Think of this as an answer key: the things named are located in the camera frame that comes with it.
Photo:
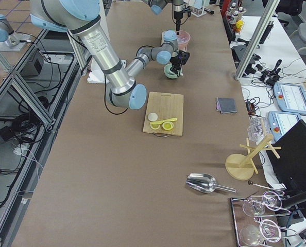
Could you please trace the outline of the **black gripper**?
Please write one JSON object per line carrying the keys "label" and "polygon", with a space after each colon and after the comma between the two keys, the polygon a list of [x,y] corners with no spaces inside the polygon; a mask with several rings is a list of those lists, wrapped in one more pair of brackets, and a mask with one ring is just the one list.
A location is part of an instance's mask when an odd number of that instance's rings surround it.
{"label": "black gripper", "polygon": [[173,19],[176,24],[176,35],[180,34],[181,19],[183,18],[184,5],[173,5]]}
{"label": "black gripper", "polygon": [[182,56],[180,55],[179,51],[175,51],[172,53],[172,56],[170,59],[170,63],[172,64],[170,71],[172,75],[176,75],[176,74],[177,76],[182,75],[181,60],[182,60]]}

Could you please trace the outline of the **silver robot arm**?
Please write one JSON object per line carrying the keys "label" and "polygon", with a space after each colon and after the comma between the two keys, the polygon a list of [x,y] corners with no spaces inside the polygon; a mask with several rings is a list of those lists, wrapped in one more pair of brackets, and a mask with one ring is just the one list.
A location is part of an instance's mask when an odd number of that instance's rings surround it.
{"label": "silver robot arm", "polygon": [[132,110],[140,109],[147,96],[145,86],[136,83],[135,76],[151,60],[167,64],[178,50],[177,35],[183,9],[182,1],[174,1],[176,29],[164,33],[164,42],[160,47],[141,49],[134,60],[123,67],[100,25],[99,1],[30,1],[32,23],[42,29],[70,31],[78,36],[109,81],[105,99],[113,106]]}
{"label": "silver robot arm", "polygon": [[183,19],[183,15],[186,12],[184,1],[174,0],[143,0],[143,2],[148,5],[151,11],[155,15],[159,15],[163,9],[171,3],[172,5],[172,19],[175,24],[176,34],[180,33],[181,21]]}

